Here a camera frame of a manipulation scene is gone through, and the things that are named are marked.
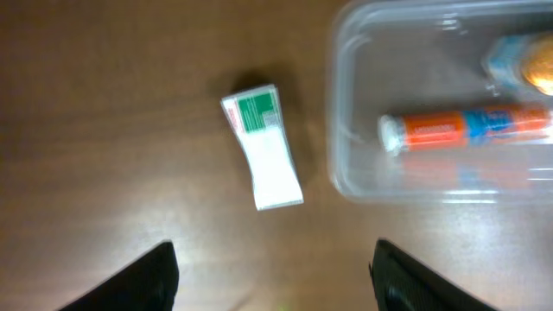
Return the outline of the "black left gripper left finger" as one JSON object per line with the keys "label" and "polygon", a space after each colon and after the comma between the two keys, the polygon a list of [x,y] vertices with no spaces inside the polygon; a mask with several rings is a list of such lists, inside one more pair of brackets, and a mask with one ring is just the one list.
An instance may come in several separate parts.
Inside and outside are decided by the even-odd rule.
{"label": "black left gripper left finger", "polygon": [[164,241],[61,311],[171,311],[179,277],[175,247]]}

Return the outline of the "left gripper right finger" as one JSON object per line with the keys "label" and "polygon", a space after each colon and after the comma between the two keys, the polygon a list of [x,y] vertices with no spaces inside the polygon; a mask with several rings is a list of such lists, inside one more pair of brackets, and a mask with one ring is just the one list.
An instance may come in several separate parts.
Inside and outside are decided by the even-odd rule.
{"label": "left gripper right finger", "polygon": [[387,239],[369,264],[379,311],[493,311]]}

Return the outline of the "orange tablet tube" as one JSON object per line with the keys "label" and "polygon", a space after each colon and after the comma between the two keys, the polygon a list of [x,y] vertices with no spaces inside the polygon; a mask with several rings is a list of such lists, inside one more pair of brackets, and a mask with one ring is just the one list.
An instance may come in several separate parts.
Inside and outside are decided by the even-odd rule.
{"label": "orange tablet tube", "polygon": [[464,111],[378,119],[382,147],[394,155],[501,143],[526,143],[552,137],[552,110],[543,105],[496,105]]}

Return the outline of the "white green medicine box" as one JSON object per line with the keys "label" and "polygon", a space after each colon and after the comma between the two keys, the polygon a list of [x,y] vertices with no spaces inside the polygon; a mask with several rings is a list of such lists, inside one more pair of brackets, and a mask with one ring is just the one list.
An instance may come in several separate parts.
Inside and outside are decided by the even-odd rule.
{"label": "white green medicine box", "polygon": [[276,86],[238,92],[220,103],[248,163],[257,210],[303,203]]}

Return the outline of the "small gold lid jar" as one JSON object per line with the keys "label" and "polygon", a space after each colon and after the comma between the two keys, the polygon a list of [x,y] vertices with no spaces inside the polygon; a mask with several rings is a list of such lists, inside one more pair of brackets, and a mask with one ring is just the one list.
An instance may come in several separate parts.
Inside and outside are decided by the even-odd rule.
{"label": "small gold lid jar", "polygon": [[552,33],[500,37],[482,61],[498,84],[552,96]]}

